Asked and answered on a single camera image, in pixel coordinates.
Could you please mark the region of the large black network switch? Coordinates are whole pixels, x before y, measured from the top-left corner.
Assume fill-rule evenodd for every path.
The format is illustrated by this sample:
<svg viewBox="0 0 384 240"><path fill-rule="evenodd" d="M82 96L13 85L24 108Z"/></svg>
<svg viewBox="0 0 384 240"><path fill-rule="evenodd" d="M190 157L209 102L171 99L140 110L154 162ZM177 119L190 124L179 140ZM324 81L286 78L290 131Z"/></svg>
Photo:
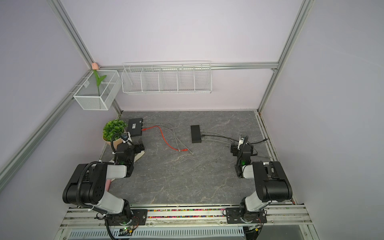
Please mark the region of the large black network switch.
<svg viewBox="0 0 384 240"><path fill-rule="evenodd" d="M129 119L127 132L131 137L142 136L143 118Z"/></svg>

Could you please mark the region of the small black network switch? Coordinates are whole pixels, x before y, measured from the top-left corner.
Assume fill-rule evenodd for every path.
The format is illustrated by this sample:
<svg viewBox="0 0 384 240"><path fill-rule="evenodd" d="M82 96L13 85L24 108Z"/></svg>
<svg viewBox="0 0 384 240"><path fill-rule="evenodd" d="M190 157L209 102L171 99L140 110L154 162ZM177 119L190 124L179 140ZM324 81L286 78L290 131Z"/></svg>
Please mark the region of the small black network switch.
<svg viewBox="0 0 384 240"><path fill-rule="evenodd" d="M199 125L191 126L191 138L193 144L202 142L201 129Z"/></svg>

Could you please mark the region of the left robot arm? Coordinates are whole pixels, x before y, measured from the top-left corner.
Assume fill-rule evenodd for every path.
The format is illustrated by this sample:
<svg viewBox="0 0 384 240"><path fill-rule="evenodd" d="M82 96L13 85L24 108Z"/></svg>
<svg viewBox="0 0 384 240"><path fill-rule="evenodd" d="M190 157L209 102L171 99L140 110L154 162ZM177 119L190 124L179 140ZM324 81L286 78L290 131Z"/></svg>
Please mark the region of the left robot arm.
<svg viewBox="0 0 384 240"><path fill-rule="evenodd" d="M112 147L114 161L79 164L63 191L63 202L93 210L103 215L112 226L127 226L134 221L134 213L128 200L118 198L106 190L112 179L132 176L135 157L144 150L142 140L133 143L128 136L116 148Z"/></svg>

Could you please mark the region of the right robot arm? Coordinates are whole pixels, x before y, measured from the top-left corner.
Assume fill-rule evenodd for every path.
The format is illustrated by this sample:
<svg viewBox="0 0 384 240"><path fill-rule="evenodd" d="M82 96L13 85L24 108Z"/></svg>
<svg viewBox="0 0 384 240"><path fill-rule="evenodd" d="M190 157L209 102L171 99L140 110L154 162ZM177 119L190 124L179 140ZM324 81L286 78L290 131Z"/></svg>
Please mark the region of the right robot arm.
<svg viewBox="0 0 384 240"><path fill-rule="evenodd" d="M253 162L254 146L247 135L240 135L239 143L231 145L231 153L237 158L236 175L240 179L252 179L255 191L242 199L237 219L244 223L264 223L265 207L272 203L291 200L293 190L280 162Z"/></svg>

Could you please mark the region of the green potted plant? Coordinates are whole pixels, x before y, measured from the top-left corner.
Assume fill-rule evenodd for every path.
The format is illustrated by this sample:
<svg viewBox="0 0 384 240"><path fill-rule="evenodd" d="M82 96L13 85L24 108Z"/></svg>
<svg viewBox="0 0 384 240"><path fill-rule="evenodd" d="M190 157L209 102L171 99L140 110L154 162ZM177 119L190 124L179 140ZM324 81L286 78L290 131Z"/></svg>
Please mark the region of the green potted plant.
<svg viewBox="0 0 384 240"><path fill-rule="evenodd" d="M103 128L103 140L106 142L116 141L125 132L128 124L122 120L112 120L106 123Z"/></svg>

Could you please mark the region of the pink purple brush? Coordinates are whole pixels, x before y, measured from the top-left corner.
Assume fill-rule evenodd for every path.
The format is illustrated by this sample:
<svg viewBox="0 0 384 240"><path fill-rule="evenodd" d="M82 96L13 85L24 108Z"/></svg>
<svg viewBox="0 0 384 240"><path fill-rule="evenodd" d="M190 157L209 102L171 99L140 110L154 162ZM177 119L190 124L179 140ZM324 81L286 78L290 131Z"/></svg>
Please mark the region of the pink purple brush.
<svg viewBox="0 0 384 240"><path fill-rule="evenodd" d="M106 180L105 191L107 191L107 192L109 191L110 185L111 185L111 179Z"/></svg>

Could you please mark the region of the white mesh box basket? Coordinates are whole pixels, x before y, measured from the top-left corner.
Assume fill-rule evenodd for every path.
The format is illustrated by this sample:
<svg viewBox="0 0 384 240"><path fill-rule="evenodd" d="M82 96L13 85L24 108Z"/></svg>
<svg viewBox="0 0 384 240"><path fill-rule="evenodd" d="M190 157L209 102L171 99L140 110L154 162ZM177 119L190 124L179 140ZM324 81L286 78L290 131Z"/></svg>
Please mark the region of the white mesh box basket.
<svg viewBox="0 0 384 240"><path fill-rule="evenodd" d="M94 73L91 72L79 89L74 93L74 98L83 110L107 111L112 106L119 90L122 87L120 74L116 70L98 70L100 76L107 77L100 85L100 94L96 85Z"/></svg>

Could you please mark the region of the pink artificial tulip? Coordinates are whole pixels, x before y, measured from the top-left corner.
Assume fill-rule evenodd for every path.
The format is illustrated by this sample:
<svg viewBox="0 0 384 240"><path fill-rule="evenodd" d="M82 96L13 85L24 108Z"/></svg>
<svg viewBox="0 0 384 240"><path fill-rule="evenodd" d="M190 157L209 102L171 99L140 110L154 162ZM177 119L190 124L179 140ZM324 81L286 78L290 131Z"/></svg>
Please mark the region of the pink artificial tulip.
<svg viewBox="0 0 384 240"><path fill-rule="evenodd" d="M97 63L92 63L92 70L93 70L93 73L94 73L94 76L95 76L95 79L96 79L96 85L97 85L97 89L98 89L98 95L99 97L101 96L100 94L100 85L102 83L102 81L107 77L106 75L103 75L103 76L100 76L99 73L98 73L98 70L99 70L99 65Z"/></svg>

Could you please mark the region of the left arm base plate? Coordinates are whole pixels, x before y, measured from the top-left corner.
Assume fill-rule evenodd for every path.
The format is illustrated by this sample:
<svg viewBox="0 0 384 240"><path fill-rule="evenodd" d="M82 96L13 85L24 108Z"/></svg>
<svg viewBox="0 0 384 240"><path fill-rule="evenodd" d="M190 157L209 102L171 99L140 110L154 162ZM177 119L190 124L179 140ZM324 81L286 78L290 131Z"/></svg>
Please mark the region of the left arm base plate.
<svg viewBox="0 0 384 240"><path fill-rule="evenodd" d="M146 224L148 209L133 209L127 215L107 215L106 221L109 226L143 226Z"/></svg>

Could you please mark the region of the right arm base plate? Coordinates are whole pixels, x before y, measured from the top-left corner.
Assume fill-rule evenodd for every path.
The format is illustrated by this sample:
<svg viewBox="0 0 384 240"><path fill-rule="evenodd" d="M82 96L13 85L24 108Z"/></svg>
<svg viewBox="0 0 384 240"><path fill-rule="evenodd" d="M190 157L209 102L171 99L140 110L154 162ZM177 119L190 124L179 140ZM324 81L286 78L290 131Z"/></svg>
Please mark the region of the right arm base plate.
<svg viewBox="0 0 384 240"><path fill-rule="evenodd" d="M225 208L222 213L228 224L265 224L266 212L248 212L240 207Z"/></svg>

